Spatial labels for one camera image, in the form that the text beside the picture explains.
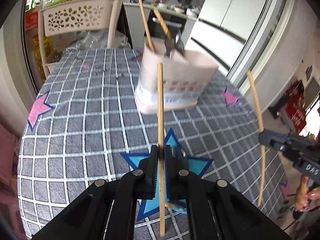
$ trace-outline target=human hand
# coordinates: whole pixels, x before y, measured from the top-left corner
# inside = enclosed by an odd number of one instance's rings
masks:
[[[309,191],[308,180],[308,176],[302,175],[300,178],[300,185],[297,188],[295,208],[300,212],[304,212],[310,209],[314,209],[316,206],[320,206],[320,187]],[[313,203],[313,205],[309,206],[309,199],[316,200],[316,202]]]

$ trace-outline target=tablecloth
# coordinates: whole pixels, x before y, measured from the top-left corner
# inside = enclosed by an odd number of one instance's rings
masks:
[[[156,115],[143,115],[135,106],[135,56],[130,49],[73,51],[47,78],[37,98],[45,111],[29,117],[21,140],[18,198],[27,236],[96,179],[119,179],[130,171],[120,153],[148,152],[157,142]],[[237,105],[226,105],[226,88],[239,96]],[[256,116],[219,71],[195,109],[166,112],[164,121],[187,155],[214,159],[204,179],[224,178],[255,203],[261,167]],[[267,150],[266,158],[260,209],[274,219],[284,200],[278,184],[286,178],[277,152]],[[157,213],[136,222],[134,239],[159,239],[159,230]],[[164,239],[189,239],[185,214],[166,209]]]

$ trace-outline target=fingernail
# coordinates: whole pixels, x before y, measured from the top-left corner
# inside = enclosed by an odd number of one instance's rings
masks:
[[[308,194],[309,199],[317,199],[320,197],[320,192],[318,189],[311,190]]]
[[[304,184],[306,184],[306,183],[308,182],[308,180],[309,180],[308,177],[303,177],[303,178],[302,178],[302,182],[303,182]]]

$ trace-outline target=chopstick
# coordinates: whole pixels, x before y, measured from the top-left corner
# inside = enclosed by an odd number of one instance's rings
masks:
[[[148,39],[148,44],[149,44],[150,49],[153,52],[155,52],[155,48],[153,47],[153,44],[152,44],[152,41],[151,41],[151,36],[150,36],[150,32],[149,32],[149,28],[148,28],[148,24],[147,24],[147,20],[146,20],[146,15],[144,14],[142,0],[138,0],[138,1],[139,1],[139,6],[140,6],[141,17],[142,17],[144,29],[146,31],[146,35],[147,35],[147,39]]]
[[[256,86],[254,85],[253,77],[250,70],[247,70],[247,76],[250,83],[250,88],[252,91],[254,106],[256,110],[256,115],[258,118],[258,128],[259,133],[263,132],[263,121],[262,121],[262,113],[260,109],[258,94],[256,90]],[[260,179],[260,189],[259,189],[259,197],[257,206],[259,207],[262,202],[262,194],[263,194],[263,186],[264,186],[264,177],[265,177],[265,169],[266,169],[266,147],[264,145],[260,145],[260,154],[261,154],[261,179]]]
[[[162,18],[162,16],[161,16],[161,14],[160,14],[160,12],[158,11],[157,8],[154,8],[154,9],[153,9],[153,12],[155,13],[156,17],[158,18],[158,20],[159,20],[159,22],[160,22],[160,25],[161,25],[161,27],[162,27],[165,35],[168,36],[168,39],[169,39],[170,41],[172,41],[172,35],[171,35],[170,31],[169,31],[169,28],[168,28],[167,25],[165,24],[165,22],[164,22],[164,20],[163,20],[163,18]]]
[[[163,102],[163,64],[157,65],[157,98],[158,98],[158,169],[159,169],[159,209],[160,236],[164,236],[164,102]]]

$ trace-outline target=red label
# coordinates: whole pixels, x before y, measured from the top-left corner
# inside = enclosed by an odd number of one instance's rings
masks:
[[[304,95],[299,94],[297,84],[292,84],[285,92],[287,95],[291,95],[291,99],[285,104],[285,110],[293,122],[298,133],[307,125],[306,123],[306,111],[300,107],[300,102],[304,99]]]
[[[38,28],[38,12],[26,13],[24,18],[24,29],[30,31]]]

